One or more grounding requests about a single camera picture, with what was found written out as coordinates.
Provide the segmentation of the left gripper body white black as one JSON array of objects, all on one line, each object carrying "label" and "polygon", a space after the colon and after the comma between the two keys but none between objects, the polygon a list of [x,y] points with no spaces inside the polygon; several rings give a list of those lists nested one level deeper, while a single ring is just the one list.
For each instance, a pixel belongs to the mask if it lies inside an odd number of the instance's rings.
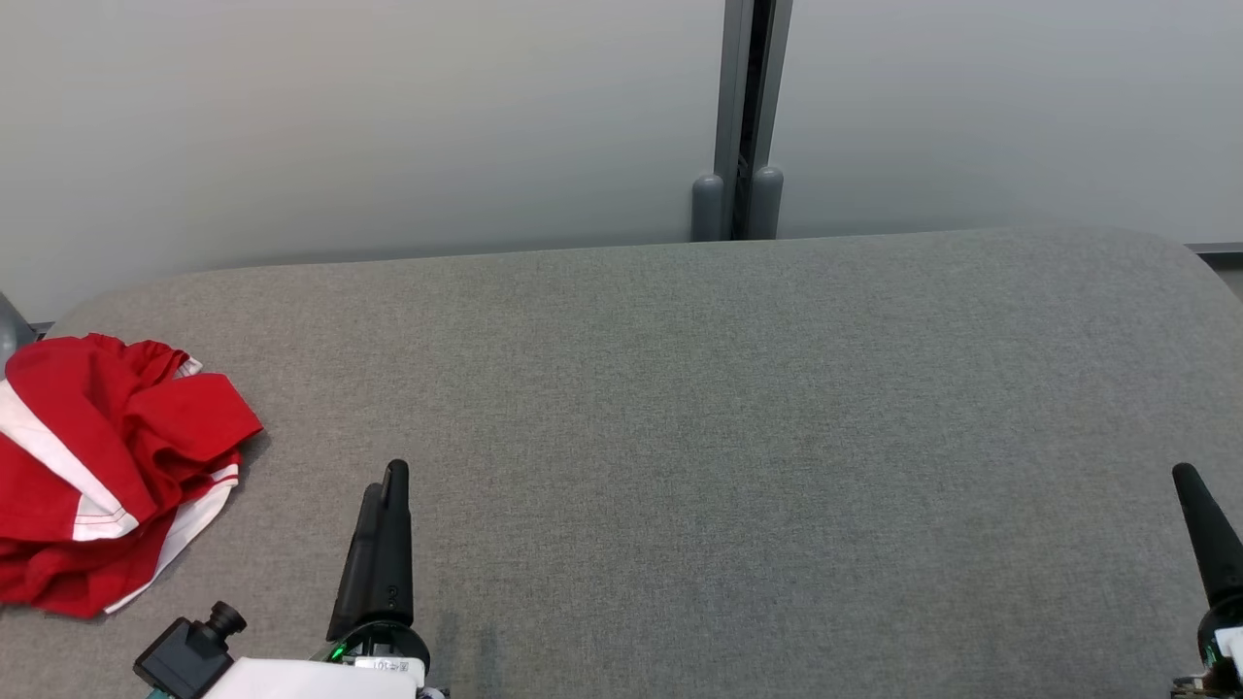
[{"label": "left gripper body white black", "polygon": [[206,698],[447,698],[428,685],[430,650],[409,626],[370,622],[308,660],[242,658]]}]

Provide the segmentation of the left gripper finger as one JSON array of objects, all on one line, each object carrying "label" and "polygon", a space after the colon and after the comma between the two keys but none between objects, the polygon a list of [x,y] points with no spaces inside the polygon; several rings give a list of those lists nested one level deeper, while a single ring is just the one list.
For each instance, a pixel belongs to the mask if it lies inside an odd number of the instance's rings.
[{"label": "left gripper finger", "polygon": [[374,614],[387,614],[387,618],[405,626],[413,624],[414,616],[409,495],[409,466],[406,461],[394,459],[387,464],[379,493],[369,597]]},{"label": "left gripper finger", "polygon": [[375,531],[379,517],[382,517],[383,501],[385,501],[385,496],[382,483],[369,483],[364,490],[363,500],[360,500],[358,517],[355,517],[351,549],[346,556],[346,566],[342,570],[324,641],[342,641],[352,628],[360,623],[360,617],[367,614]]}]

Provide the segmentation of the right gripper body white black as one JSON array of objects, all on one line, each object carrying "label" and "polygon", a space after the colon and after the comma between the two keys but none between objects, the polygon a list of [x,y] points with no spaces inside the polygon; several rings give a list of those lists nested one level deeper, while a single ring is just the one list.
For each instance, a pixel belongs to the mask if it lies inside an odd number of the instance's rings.
[{"label": "right gripper body white black", "polygon": [[1242,597],[1213,604],[1197,629],[1203,670],[1175,678],[1171,698],[1242,698]]}]

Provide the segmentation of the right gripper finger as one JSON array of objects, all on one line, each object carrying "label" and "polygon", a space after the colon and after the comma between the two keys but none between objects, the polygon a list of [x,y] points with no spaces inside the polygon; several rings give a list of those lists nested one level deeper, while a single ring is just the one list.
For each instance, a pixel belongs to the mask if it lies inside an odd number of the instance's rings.
[{"label": "right gripper finger", "polygon": [[1203,478],[1191,463],[1172,468],[1178,502],[1185,514],[1195,565],[1209,607],[1242,591],[1242,544]]}]

